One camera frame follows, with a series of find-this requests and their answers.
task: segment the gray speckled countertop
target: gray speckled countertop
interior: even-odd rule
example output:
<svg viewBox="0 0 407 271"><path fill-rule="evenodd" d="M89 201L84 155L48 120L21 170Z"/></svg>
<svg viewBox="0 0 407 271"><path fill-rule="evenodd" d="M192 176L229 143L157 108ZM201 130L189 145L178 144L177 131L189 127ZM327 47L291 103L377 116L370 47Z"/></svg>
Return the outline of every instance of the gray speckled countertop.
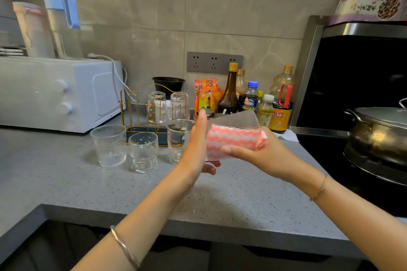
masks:
<svg viewBox="0 0 407 271"><path fill-rule="evenodd" d="M284 143L324 171L298 142ZM241 160L221 163L216 176L199 177L175 207L163 234L363 257L295 186ZM131 212L173 168L164 147L155 171L136 174L129 166L129 161L112 168L99 166L89 134L0 128L0 252L12 248L6 241L22 240L19 232L27 228L29 234L40 225L41 220L33 224L33 209L39 205L46 206L40 212L44 220L108 227Z"/></svg>

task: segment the red bottle handle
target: red bottle handle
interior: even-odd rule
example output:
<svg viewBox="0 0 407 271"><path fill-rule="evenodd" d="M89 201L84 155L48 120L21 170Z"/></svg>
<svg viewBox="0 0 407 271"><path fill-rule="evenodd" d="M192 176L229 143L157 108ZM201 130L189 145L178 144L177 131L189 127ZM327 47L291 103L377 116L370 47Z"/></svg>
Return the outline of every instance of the red bottle handle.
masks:
<svg viewBox="0 0 407 271"><path fill-rule="evenodd" d="M282 91L284 89L284 86L287 86L287 95L284 99L284 103L281 103L281 96L282 96ZM278 97L278 104L280 104L282 106L282 108L288 108L288 106L290 105L292 91L293 91L293 85L284 84L281 86L280 96Z"/></svg>

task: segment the cooking pot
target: cooking pot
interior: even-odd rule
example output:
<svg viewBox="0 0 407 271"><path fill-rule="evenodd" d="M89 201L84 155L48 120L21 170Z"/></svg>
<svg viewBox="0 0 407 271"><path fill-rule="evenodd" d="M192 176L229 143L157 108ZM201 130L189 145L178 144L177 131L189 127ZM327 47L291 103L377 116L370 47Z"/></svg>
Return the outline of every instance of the cooking pot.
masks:
<svg viewBox="0 0 407 271"><path fill-rule="evenodd" d="M344 112L356 121L348 134L356 150L407 167L407 109L369 107Z"/></svg>

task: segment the thin gold bracelet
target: thin gold bracelet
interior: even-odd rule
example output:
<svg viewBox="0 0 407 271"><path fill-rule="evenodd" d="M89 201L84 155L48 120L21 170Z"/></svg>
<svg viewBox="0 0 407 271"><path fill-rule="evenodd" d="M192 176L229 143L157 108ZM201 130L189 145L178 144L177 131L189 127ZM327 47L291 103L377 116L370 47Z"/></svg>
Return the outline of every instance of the thin gold bracelet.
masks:
<svg viewBox="0 0 407 271"><path fill-rule="evenodd" d="M325 178L323 179L321 190L318 192L318 194L314 198L310 197L309 198L310 201L312 201L312 202L315 201L321 195L321 193L323 193L325 191L325 189L326 189L325 182L326 182L326 175L325 175Z"/></svg>
<svg viewBox="0 0 407 271"><path fill-rule="evenodd" d="M117 241L117 243L119 243L120 247L122 248L127 260L129 261L129 263L131 264L131 266L137 270L138 268L140 268L140 262L138 261L138 259L129 252L129 249L127 248L127 246L125 245L125 243L123 242L122 238L120 238L119 234L116 232L116 230L114 229L114 226L110 226L110 231L112 232L113 237L115 238L115 240Z"/></svg>

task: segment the water bottle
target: water bottle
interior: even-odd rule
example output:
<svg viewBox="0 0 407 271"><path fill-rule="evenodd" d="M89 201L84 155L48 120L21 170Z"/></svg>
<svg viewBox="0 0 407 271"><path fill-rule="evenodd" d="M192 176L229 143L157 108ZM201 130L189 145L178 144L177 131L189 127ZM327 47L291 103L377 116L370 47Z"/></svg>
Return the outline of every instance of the water bottle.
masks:
<svg viewBox="0 0 407 271"><path fill-rule="evenodd" d="M59 58L83 58L76 0L44 0L44 2Z"/></svg>

